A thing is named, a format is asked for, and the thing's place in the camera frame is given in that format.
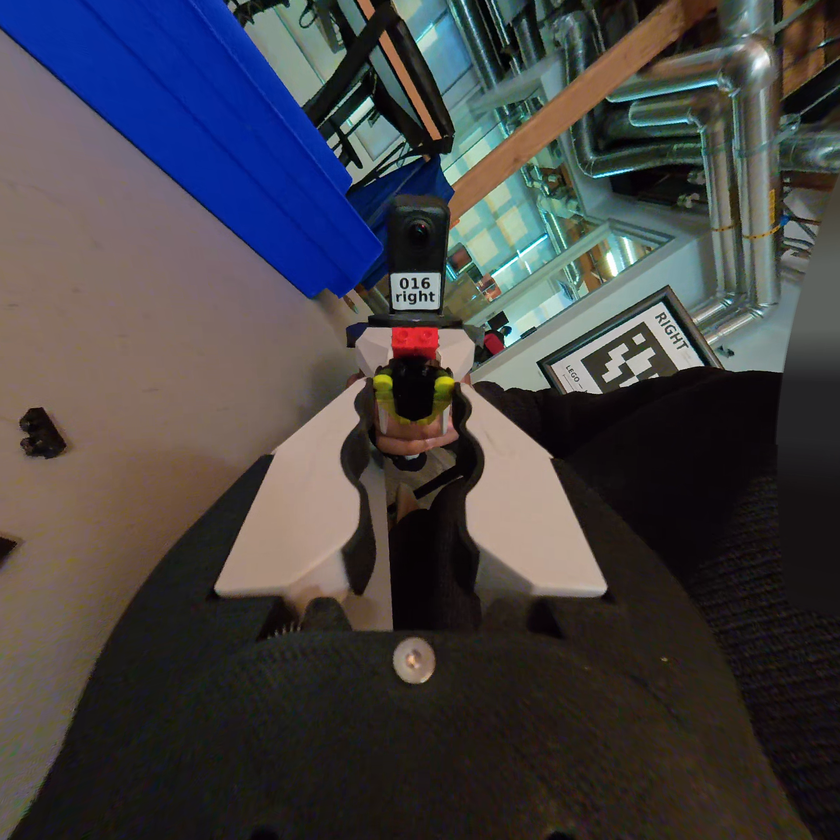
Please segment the person's right hand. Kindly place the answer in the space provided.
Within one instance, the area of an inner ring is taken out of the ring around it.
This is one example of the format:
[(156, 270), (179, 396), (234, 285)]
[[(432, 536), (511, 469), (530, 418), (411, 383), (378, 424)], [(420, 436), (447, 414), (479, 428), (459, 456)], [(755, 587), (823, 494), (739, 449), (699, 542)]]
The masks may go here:
[(459, 441), (459, 431), (455, 421), (445, 421), (443, 415), (436, 416), (430, 423), (404, 424), (385, 412), (385, 423), (381, 422), (381, 410), (377, 394), (373, 387), (365, 388), (368, 396), (371, 425), (365, 432), (366, 440), (383, 455), (395, 458), (414, 459), (420, 454), (436, 448), (445, 448)]

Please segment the person's black sweater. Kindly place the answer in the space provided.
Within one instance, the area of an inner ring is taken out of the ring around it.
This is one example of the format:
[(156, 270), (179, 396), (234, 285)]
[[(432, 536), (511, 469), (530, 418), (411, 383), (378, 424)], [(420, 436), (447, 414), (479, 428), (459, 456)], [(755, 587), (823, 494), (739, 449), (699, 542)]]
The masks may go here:
[(561, 459), (681, 583), (794, 809), (814, 838), (838, 838), (838, 618), (785, 600), (773, 443), (756, 421), (669, 422)]

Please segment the black yellow red lego model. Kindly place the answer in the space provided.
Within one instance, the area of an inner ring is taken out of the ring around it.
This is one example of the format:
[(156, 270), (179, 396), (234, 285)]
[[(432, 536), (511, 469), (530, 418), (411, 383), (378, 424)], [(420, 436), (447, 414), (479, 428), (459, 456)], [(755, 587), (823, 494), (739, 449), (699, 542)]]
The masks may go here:
[(455, 379), (438, 359), (439, 332), (431, 326), (391, 330), (391, 359), (373, 376), (380, 426), (388, 419), (430, 425), (450, 404)]

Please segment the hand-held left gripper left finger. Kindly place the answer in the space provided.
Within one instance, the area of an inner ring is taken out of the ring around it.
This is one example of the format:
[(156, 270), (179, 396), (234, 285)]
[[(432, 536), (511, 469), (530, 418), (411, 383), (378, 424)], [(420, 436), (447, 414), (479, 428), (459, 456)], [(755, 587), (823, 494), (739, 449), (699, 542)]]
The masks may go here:
[(362, 595), (375, 568), (371, 388), (357, 381), (274, 452), (215, 583), (220, 597)]

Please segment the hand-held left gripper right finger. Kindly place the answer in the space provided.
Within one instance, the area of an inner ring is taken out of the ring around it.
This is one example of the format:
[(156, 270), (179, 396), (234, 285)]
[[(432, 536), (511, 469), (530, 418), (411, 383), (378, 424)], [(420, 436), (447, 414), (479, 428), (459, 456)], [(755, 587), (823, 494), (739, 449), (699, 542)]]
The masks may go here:
[(603, 573), (551, 455), (471, 385), (457, 385), (453, 425), (466, 580), (480, 599), (596, 598)]

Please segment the framed black white poster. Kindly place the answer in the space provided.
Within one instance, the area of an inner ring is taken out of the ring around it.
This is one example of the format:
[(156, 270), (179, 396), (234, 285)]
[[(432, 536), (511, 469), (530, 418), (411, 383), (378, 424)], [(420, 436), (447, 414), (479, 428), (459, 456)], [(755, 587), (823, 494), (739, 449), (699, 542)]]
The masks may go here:
[(606, 394), (722, 363), (671, 287), (666, 286), (538, 362), (564, 394)]

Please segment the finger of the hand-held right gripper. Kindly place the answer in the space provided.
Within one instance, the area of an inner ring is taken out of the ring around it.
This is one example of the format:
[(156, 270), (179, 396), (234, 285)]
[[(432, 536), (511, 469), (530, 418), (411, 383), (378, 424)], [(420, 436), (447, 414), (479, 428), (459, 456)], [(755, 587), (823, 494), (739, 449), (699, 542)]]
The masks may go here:
[(435, 444), (449, 444), (457, 438), (455, 422), (452, 419), (453, 400), (458, 385), (469, 381), (469, 373), (474, 367), (475, 353), (476, 343), (466, 330), (445, 328), (437, 331), (436, 377), (443, 376), (445, 379), (451, 380), (452, 383), (447, 386), (435, 386)]
[(357, 372), (352, 377), (373, 377), (388, 366), (392, 352), (393, 324), (384, 319), (368, 319), (345, 328), (346, 347), (354, 352)]

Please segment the person's right forearm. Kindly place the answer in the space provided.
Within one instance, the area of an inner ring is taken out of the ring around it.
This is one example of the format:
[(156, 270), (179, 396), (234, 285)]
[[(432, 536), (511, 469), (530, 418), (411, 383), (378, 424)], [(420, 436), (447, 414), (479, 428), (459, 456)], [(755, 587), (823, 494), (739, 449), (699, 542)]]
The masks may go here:
[(529, 391), (481, 381), (477, 393), (551, 455), (570, 456), (600, 434), (674, 422), (686, 432), (706, 421), (758, 423), (774, 440), (783, 375), (702, 366), (652, 377), (606, 394)]

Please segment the black lego bracket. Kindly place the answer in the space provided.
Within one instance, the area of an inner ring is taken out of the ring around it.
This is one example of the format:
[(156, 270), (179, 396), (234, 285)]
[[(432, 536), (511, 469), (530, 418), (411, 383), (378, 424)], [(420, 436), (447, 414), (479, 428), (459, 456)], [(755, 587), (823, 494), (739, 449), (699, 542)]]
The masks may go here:
[(45, 408), (29, 408), (18, 425), (24, 435), (20, 447), (27, 457), (53, 459), (67, 450), (67, 442)]

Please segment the silver ventilation ducts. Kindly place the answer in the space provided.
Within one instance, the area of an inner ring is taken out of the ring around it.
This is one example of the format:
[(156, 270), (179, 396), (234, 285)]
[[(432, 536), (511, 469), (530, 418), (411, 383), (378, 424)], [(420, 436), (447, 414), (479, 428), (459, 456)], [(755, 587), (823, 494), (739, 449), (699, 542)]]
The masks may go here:
[(783, 174), (838, 173), (838, 130), (782, 117), (773, 2), (663, 2), (600, 51), (595, 17), (553, 27), (560, 91), (455, 184), (455, 218), (557, 139), (593, 179), (700, 165), (717, 287), (692, 319), (718, 347), (781, 299)]

